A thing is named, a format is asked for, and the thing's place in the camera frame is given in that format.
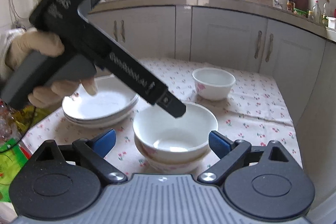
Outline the gloved left hand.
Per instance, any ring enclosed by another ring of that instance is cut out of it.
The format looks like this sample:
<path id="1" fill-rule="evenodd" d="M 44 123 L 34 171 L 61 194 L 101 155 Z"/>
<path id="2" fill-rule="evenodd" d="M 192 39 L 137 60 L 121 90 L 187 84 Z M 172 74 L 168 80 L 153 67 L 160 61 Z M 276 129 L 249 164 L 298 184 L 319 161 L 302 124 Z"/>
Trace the gloved left hand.
<path id="1" fill-rule="evenodd" d="M 10 75 L 21 65 L 31 51 L 38 51 L 50 57 L 64 52 L 60 38 L 50 32 L 41 32 L 34 28 L 9 30 L 1 33 L 1 82 L 5 83 Z M 46 109 L 59 104 L 64 97 L 71 96 L 82 85 L 86 92 L 95 96 L 97 85 L 93 77 L 89 79 L 55 81 L 51 86 L 35 87 L 28 95 L 29 102 L 37 108 Z"/>

